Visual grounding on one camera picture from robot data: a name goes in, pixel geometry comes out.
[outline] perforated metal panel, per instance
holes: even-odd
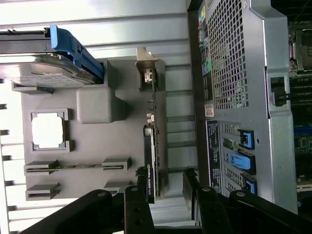
[[[241,0],[222,0],[208,20],[216,109],[248,107]]]
[[[244,181],[243,177],[240,175],[240,171],[230,165],[224,165],[225,175],[238,184],[240,187],[243,187]]]
[[[239,125],[222,123],[222,132],[239,136]]]
[[[228,182],[227,183],[227,190],[229,190],[230,192],[233,192],[233,191],[235,191],[235,187],[230,183],[230,182]]]

